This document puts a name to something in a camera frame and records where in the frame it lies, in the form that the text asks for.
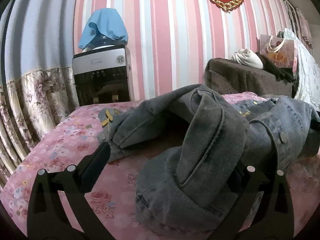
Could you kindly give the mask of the white folded garment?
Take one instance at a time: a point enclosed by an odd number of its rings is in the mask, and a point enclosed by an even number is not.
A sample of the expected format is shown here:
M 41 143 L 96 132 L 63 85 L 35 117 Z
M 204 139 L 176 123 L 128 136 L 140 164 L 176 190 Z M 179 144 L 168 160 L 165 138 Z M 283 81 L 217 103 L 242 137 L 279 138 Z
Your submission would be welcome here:
M 232 55 L 232 60 L 244 66 L 263 69 L 263 63 L 256 53 L 250 49 L 239 49 Z

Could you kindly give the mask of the pink floral bed sheet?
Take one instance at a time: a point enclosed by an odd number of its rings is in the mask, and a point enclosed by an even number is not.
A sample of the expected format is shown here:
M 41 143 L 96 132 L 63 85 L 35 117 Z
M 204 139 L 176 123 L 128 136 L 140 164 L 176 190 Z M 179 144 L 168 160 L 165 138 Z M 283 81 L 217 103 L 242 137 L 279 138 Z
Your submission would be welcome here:
M 1 193 L 1 202 L 21 236 L 27 233 L 28 204 L 36 174 L 45 168 L 60 172 L 78 164 L 99 145 L 102 127 L 98 113 L 102 105 L 84 106 L 61 122 L 31 151 L 9 178 Z M 135 218 L 136 180 L 140 169 L 152 157 L 178 143 L 152 144 L 133 156 L 107 164 L 93 190 L 85 195 L 94 214 L 117 239 L 193 239 L 179 233 L 156 234 L 140 225 Z M 295 229 L 300 230 L 319 204 L 319 156 L 303 159 L 287 172 Z

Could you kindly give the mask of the black garment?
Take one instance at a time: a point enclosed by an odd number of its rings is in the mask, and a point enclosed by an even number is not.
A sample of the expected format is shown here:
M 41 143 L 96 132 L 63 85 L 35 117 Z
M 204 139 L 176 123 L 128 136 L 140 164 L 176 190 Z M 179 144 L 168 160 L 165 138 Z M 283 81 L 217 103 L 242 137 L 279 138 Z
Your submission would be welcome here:
M 277 81 L 285 80 L 288 83 L 293 83 L 295 81 L 292 68 L 279 68 L 274 63 L 272 63 L 266 56 L 261 55 L 256 52 L 256 55 L 263 63 L 263 70 L 276 77 Z

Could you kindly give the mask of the blue cloth cover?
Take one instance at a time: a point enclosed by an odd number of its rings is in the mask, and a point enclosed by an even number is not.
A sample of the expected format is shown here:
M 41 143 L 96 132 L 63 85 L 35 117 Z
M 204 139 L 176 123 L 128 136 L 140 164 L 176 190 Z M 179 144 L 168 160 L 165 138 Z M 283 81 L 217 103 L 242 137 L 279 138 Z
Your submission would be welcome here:
M 80 37 L 78 47 L 97 48 L 101 46 L 127 45 L 129 36 L 124 22 L 113 8 L 93 12 Z

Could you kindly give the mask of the silver black water dispenser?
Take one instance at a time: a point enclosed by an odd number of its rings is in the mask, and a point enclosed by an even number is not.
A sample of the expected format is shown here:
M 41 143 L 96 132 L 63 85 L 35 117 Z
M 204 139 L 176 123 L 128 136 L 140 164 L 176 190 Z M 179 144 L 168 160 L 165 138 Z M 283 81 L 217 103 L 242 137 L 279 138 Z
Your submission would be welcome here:
M 80 106 L 134 99 L 127 46 L 102 46 L 78 53 L 72 67 Z

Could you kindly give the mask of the white floral quilt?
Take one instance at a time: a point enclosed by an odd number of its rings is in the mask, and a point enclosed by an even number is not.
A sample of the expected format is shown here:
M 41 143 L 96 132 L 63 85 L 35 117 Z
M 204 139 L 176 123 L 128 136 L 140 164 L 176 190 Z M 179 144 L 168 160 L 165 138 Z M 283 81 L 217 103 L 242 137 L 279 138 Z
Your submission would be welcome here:
M 297 88 L 295 99 L 312 105 L 319 111 L 319 65 L 307 48 L 290 29 L 284 29 L 284 38 L 294 40 L 297 45 Z

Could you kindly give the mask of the blue denim jacket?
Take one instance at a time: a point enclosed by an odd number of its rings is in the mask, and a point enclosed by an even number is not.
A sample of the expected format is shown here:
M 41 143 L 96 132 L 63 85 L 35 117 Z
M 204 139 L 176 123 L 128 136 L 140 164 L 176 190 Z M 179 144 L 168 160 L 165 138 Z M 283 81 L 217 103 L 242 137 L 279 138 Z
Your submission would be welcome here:
M 110 145 L 110 162 L 158 138 L 183 138 L 149 160 L 136 182 L 136 220 L 162 235 L 212 232 L 245 192 L 249 166 L 259 181 L 274 181 L 319 149 L 319 113 L 286 96 L 231 105 L 207 86 L 191 85 L 110 114 L 98 134 Z

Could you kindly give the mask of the dark brown blanket covered furniture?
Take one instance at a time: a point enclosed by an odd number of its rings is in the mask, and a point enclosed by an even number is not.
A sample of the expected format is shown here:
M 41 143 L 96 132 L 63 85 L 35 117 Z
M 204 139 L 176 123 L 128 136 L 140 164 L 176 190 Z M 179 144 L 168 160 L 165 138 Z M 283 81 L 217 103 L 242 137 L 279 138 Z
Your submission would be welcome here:
M 291 83 L 281 81 L 264 70 L 221 58 L 208 61 L 204 71 L 204 84 L 221 95 L 252 92 L 258 96 L 292 96 Z

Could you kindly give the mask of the pink floral gift bag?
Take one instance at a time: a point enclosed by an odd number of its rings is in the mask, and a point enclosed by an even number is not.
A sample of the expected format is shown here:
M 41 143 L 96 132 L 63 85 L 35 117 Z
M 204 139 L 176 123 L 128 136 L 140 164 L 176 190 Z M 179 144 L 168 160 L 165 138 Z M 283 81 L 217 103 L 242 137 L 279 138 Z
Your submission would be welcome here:
M 260 35 L 260 54 L 267 57 L 278 68 L 297 69 L 297 42 L 275 36 Z

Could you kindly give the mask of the floral beige curtain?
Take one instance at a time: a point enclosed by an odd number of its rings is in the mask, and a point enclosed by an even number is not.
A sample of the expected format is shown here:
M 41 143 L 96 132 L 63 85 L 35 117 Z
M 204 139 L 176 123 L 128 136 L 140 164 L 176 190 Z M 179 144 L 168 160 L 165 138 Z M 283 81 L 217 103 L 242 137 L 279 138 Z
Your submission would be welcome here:
M 1 185 L 78 107 L 76 0 L 1 0 Z

